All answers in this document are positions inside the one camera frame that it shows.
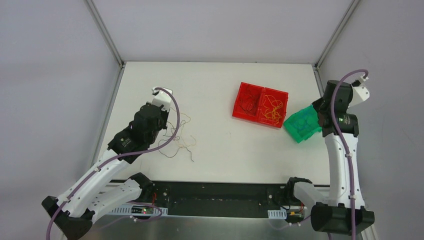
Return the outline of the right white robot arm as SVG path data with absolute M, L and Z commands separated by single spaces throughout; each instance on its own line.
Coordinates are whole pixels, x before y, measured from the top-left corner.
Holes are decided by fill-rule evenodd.
M 374 212 L 366 209 L 358 177 L 359 121 L 347 112 L 351 104 L 367 97 L 368 90 L 358 82 L 329 80 L 323 96 L 312 103 L 328 153 L 329 194 L 324 196 L 309 179 L 290 177 L 282 197 L 290 205 L 302 203 L 310 210 L 316 232 L 355 238 L 375 222 Z

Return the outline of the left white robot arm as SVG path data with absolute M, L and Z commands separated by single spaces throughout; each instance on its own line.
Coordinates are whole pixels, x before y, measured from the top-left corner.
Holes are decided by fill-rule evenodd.
M 169 103 L 147 102 L 134 114 L 133 120 L 116 133 L 97 162 L 68 190 L 59 196 L 48 195 L 41 203 L 50 216 L 45 239 L 51 239 L 53 226 L 69 240 L 79 240 L 101 217 L 116 207 L 153 197 L 153 182 L 139 172 L 118 188 L 101 193 L 115 175 L 143 154 L 156 152 L 168 142 L 152 147 L 160 131 L 167 129 Z

